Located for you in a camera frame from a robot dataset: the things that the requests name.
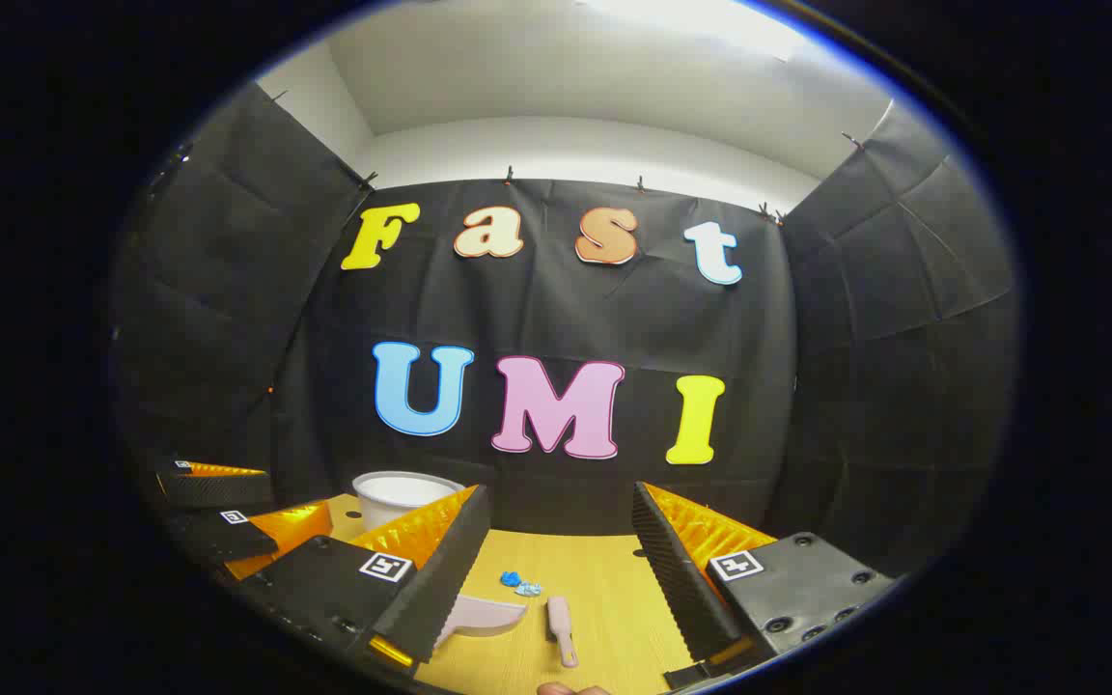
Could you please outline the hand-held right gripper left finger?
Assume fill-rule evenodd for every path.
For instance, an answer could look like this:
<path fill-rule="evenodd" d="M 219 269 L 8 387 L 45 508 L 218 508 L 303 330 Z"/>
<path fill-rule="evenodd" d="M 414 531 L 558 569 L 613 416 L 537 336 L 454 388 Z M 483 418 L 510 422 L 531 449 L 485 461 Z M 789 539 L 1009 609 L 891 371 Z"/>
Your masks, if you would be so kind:
<path fill-rule="evenodd" d="M 356 540 L 317 534 L 238 580 L 237 596 L 347 667 L 430 661 L 490 527 L 490 492 L 469 486 Z"/>

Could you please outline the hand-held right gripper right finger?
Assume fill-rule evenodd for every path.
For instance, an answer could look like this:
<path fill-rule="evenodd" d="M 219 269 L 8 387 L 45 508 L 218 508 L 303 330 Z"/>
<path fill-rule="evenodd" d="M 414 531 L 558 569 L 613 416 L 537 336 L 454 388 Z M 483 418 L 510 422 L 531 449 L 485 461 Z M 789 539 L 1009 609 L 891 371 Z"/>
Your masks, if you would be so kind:
<path fill-rule="evenodd" d="M 815 533 L 771 537 L 649 483 L 632 489 L 631 520 L 693 661 L 666 674 L 672 689 L 798 651 L 893 586 Z"/>

